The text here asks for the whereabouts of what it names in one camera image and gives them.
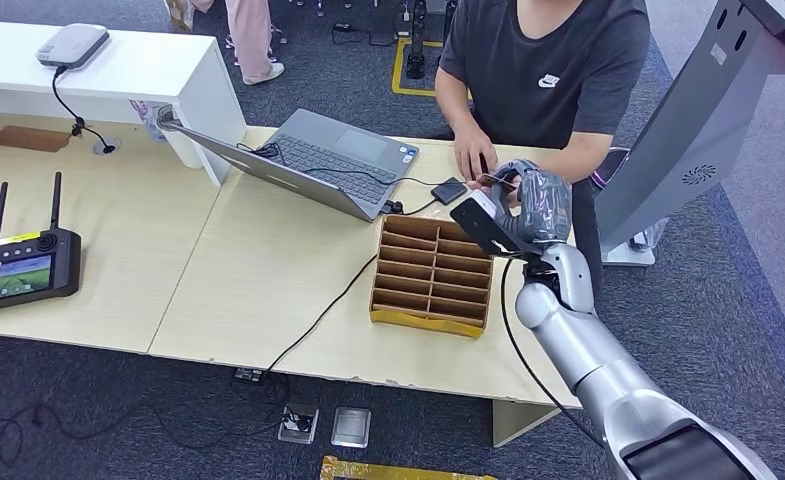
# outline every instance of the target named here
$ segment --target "laptop touchpad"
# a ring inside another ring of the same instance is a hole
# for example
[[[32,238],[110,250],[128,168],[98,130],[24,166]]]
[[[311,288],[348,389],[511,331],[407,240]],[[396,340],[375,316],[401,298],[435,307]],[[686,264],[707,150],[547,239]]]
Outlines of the laptop touchpad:
[[[339,151],[358,160],[376,162],[386,148],[386,142],[356,130],[347,130],[339,137],[335,146]]]

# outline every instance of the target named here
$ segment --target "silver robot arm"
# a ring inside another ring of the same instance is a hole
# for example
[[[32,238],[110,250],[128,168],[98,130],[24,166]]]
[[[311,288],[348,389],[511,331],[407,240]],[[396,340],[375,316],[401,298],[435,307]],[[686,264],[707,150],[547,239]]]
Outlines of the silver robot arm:
[[[775,479],[732,435],[709,425],[658,387],[598,319],[586,259],[568,245],[568,187],[530,162],[495,172],[521,176],[513,216],[505,193],[474,192],[452,218],[486,253],[525,260],[516,313],[578,397],[620,479]]]
[[[576,248],[554,244],[541,260],[554,268],[548,275],[556,275],[560,296],[533,274],[516,313],[580,400],[619,478],[775,478],[752,450],[667,397],[642,371],[595,314],[589,267]]]

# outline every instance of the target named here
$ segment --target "man's hand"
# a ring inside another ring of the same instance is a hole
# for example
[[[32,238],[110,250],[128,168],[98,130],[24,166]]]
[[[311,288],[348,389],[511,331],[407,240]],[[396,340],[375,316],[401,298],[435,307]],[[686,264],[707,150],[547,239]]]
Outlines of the man's hand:
[[[463,177],[477,187],[477,179],[498,168],[498,155],[489,137],[474,126],[454,132],[454,157]]]

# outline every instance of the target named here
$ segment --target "white sneaker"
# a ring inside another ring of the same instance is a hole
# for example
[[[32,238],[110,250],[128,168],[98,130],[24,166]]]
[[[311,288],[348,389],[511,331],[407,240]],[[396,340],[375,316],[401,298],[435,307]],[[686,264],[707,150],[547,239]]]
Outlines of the white sneaker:
[[[243,76],[242,81],[245,82],[245,85],[257,85],[262,82],[274,80],[275,78],[283,74],[284,70],[286,70],[286,67],[282,63],[272,63],[271,70],[268,71],[268,75],[260,78],[251,78],[251,77]]]

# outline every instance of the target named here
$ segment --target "gray carpet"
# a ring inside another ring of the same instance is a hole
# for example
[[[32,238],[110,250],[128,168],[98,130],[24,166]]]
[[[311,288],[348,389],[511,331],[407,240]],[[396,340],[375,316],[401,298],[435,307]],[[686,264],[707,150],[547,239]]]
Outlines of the gray carpet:
[[[220,8],[199,17],[198,28],[223,38]],[[385,134],[416,135],[441,124],[432,99],[389,91],[392,48],[329,44],[329,27],[336,21],[382,30],[386,18],[373,17],[375,12],[359,2],[350,11],[331,5],[322,19],[285,0],[272,2],[272,11],[290,41],[276,52],[287,72],[260,87],[236,86],[250,122],[276,125],[304,107]],[[0,20],[167,28],[155,0],[58,0],[41,10],[26,0],[1,0]],[[618,143],[628,145],[636,136],[669,80],[652,45]],[[723,192],[713,191],[675,214],[653,268],[608,269],[601,315],[673,398],[739,436],[784,477],[785,322],[771,291],[759,289],[762,272],[749,263],[753,252],[725,202]],[[65,428],[87,433],[146,402],[162,414],[177,440],[205,443],[225,428],[237,432],[266,425],[272,398],[250,388],[241,389],[246,399],[240,398],[231,389],[231,374],[218,366],[0,338],[0,416],[46,402],[59,409]],[[147,411],[110,433],[78,442],[62,436],[46,414],[37,426],[27,413],[21,456],[11,466],[0,464],[0,478],[317,478],[328,454],[501,479],[609,476],[594,445],[562,417],[493,449],[485,400],[302,377],[291,378],[290,392],[294,401],[321,408],[313,445],[281,443],[266,433],[190,451],[174,445]],[[330,445],[332,414],[340,405],[373,411],[366,450]],[[12,436],[4,439],[4,453],[13,453]]]
[[[648,3],[652,31],[673,73],[686,61],[715,3],[696,0],[688,8],[678,2]],[[765,168],[767,162],[771,168]],[[774,293],[785,322],[785,248],[778,248],[785,247],[785,75],[766,82],[748,138],[723,185],[722,218],[735,216],[736,229],[753,250],[755,266],[765,273],[765,282],[761,280],[755,290]]]

